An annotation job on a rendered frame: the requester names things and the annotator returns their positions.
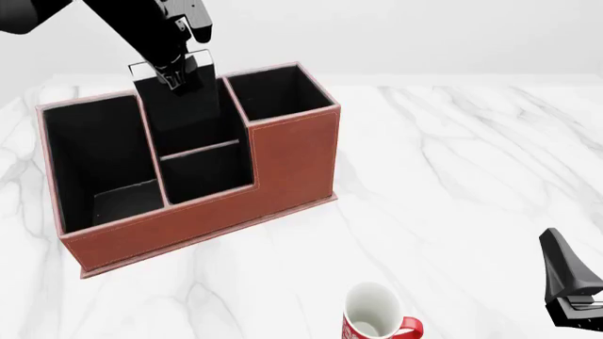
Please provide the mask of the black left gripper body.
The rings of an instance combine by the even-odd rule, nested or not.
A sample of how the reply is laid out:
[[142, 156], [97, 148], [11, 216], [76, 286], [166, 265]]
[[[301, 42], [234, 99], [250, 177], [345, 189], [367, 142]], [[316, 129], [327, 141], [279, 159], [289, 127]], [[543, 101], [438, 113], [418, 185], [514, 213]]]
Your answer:
[[202, 89], [202, 80], [197, 74], [197, 68], [192, 54], [179, 56], [165, 67], [153, 67], [159, 81], [178, 96]]

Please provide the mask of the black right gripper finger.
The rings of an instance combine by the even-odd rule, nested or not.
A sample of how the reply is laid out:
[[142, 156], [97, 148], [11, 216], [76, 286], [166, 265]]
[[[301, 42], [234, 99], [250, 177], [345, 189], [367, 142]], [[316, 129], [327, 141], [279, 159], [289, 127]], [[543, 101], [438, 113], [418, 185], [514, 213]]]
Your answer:
[[603, 280], [577, 257], [556, 228], [547, 228], [539, 241], [546, 270], [545, 302], [568, 296], [594, 296]]

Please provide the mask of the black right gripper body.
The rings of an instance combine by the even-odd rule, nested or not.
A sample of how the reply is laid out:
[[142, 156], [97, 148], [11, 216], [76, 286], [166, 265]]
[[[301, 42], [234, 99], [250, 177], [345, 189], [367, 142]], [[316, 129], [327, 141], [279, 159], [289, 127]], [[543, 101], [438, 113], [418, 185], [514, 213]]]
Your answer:
[[603, 332], [603, 301], [594, 296], [602, 288], [583, 288], [573, 292], [546, 288], [546, 309], [556, 327]]

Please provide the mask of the black book with white pages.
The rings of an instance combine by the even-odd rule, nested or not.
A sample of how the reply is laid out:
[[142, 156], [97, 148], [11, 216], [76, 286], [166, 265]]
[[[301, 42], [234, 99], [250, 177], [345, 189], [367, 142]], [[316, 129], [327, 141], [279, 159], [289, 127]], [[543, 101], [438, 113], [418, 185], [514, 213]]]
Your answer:
[[159, 132], [184, 128], [220, 115], [215, 65], [208, 50], [186, 54], [186, 83], [169, 89], [150, 64], [129, 66], [149, 123]]

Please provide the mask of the red mug with white inside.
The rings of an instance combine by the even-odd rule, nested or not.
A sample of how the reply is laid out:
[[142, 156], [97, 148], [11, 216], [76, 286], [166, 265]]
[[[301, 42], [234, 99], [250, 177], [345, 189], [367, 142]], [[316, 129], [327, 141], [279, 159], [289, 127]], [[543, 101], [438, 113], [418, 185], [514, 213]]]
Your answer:
[[341, 339], [421, 339], [417, 318], [402, 314], [398, 298], [378, 282], [360, 282], [346, 295]]

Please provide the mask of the red-brown desk caddy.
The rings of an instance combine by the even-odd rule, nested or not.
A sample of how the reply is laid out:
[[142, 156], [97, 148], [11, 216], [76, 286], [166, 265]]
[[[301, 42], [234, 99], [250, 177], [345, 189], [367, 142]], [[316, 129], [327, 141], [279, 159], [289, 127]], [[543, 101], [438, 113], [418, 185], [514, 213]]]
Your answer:
[[297, 63], [216, 76], [159, 132], [135, 89], [37, 109], [58, 239], [89, 278], [330, 202], [341, 106]]

